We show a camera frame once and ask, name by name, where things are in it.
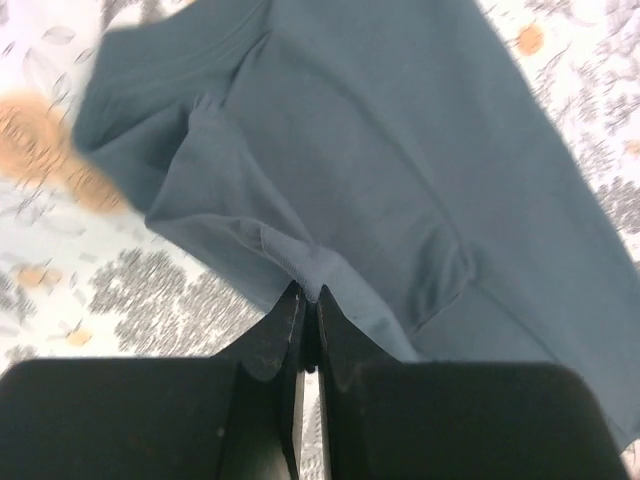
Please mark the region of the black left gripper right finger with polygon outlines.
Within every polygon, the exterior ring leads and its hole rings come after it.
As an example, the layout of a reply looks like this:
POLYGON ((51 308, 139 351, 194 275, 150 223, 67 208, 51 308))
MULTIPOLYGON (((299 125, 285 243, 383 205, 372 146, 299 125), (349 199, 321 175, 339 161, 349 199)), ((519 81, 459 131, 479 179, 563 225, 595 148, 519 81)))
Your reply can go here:
POLYGON ((586 385, 549 363, 404 363, 317 303, 330 479, 624 479, 586 385))

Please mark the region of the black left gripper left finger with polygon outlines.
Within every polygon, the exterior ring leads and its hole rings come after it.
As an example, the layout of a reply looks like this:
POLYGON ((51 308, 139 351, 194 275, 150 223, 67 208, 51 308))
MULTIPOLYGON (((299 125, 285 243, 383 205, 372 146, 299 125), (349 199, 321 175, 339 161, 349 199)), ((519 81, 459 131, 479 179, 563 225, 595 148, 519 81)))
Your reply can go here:
POLYGON ((295 479, 306 301, 211 357, 33 359, 1 379, 5 479, 295 479))

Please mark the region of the blue-grey t-shirt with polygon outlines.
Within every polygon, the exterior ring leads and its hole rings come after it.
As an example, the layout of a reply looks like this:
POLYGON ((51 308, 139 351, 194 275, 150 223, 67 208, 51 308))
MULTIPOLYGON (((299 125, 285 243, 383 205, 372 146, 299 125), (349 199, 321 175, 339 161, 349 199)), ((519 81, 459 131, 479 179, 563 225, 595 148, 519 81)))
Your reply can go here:
POLYGON ((472 1, 197 1, 109 31, 75 147, 269 310, 296 281, 402 360, 542 361, 639 437, 639 278, 472 1))

